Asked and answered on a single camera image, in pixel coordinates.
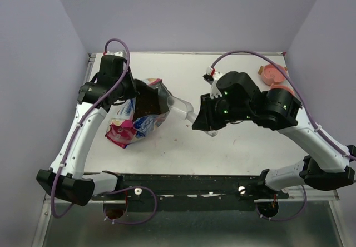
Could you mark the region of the cat food bag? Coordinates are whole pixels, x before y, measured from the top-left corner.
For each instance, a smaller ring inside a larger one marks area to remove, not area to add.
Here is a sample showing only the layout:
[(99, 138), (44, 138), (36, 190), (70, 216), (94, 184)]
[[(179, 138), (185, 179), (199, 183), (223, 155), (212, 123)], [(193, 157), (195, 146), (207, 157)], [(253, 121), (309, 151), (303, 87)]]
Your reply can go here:
[(105, 137), (121, 148), (150, 136), (168, 117), (172, 95), (160, 78), (136, 80), (137, 97), (125, 101), (110, 118)]

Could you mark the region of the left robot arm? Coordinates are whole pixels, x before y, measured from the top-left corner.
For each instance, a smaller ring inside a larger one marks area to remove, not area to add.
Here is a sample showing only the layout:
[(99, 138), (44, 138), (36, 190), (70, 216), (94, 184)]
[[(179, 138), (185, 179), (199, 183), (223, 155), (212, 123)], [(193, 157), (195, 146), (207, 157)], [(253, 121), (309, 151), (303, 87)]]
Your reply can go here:
[(131, 71), (124, 72), (126, 53), (106, 53), (99, 71), (79, 89), (78, 104), (69, 133), (59, 154), (36, 180), (45, 192), (57, 199), (85, 206), (93, 196), (106, 194), (119, 199), (123, 186), (114, 173), (86, 175), (86, 159), (97, 133), (112, 105), (135, 98), (138, 93)]

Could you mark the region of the clear plastic scoop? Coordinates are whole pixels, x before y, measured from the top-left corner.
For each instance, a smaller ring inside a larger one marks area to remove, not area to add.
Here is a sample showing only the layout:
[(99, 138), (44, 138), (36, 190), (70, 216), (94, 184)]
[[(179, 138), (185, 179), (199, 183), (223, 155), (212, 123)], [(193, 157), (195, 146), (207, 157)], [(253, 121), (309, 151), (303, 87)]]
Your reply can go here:
[(193, 130), (204, 132), (211, 137), (217, 135), (217, 131), (212, 126), (214, 100), (209, 95), (200, 97), (198, 113), (195, 113), (194, 107), (190, 102), (175, 96), (168, 97), (167, 105), (169, 110), (181, 120), (188, 120)]

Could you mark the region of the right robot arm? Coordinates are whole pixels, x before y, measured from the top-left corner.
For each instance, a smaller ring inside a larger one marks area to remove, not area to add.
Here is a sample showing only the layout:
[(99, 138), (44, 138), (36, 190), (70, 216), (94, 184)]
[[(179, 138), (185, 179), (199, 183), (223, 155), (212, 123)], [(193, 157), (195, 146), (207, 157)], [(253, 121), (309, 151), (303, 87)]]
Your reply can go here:
[(292, 93), (282, 88), (260, 91), (243, 72), (222, 75), (208, 69), (203, 78), (211, 84), (211, 91), (200, 97), (194, 130), (217, 131), (228, 123), (252, 121), (288, 137), (307, 153), (291, 166), (264, 170), (261, 181), (256, 183), (259, 196), (267, 198), (276, 191), (304, 184), (330, 191), (354, 183), (355, 171), (349, 166), (348, 157), (354, 147), (326, 140), (327, 133), (312, 125), (305, 107)]

